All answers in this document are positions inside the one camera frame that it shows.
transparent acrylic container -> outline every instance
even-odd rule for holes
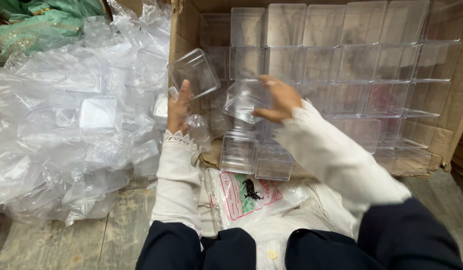
[[[279,145],[265,144],[258,147],[256,179],[289,181],[292,174],[293,158]]]
[[[447,100],[450,82],[410,83],[402,114],[407,116],[438,116]]]
[[[230,13],[200,15],[200,44],[203,48],[230,46]]]
[[[338,82],[371,82],[379,58],[379,45],[345,45],[342,47]]]
[[[220,89],[220,81],[211,61],[201,49],[194,49],[185,56],[168,65],[170,77],[177,89],[184,80],[190,81],[192,99],[207,95]]]
[[[231,8],[231,45],[260,46],[264,13],[264,8]]]
[[[461,48],[460,42],[423,43],[414,78],[418,80],[450,80]]]
[[[264,45],[300,46],[306,13],[306,4],[269,4],[264,17]]]
[[[303,46],[337,46],[342,37],[345,5],[308,5]]]
[[[380,43],[417,42],[427,16],[428,4],[428,0],[390,1],[386,9]]]
[[[372,83],[365,115],[398,117],[407,99],[409,83]]]
[[[265,49],[255,46],[232,46],[229,48],[230,80],[263,74]]]
[[[252,132],[228,130],[223,136],[220,170],[253,174],[257,165],[258,144]]]
[[[463,32],[463,0],[436,0],[430,6],[423,40],[459,41]]]
[[[427,148],[435,134],[436,116],[404,117],[401,121],[398,148]]]
[[[402,118],[375,118],[380,120],[377,149],[392,149],[396,146]]]
[[[341,131],[366,151],[373,154],[377,149],[380,120],[372,118],[347,118],[343,120]]]
[[[348,3],[343,21],[341,43],[378,43],[386,9],[386,1]]]
[[[420,45],[418,44],[382,45],[375,81],[410,81],[419,50]]]
[[[337,79],[342,48],[310,47],[305,50],[303,81],[331,83]]]
[[[426,175],[432,153],[421,149],[395,149],[394,175]]]
[[[370,91],[369,83],[337,83],[330,90],[324,113],[331,116],[363,115]]]
[[[287,84],[303,79],[304,49],[301,47],[269,47],[265,50],[264,74],[276,77]]]

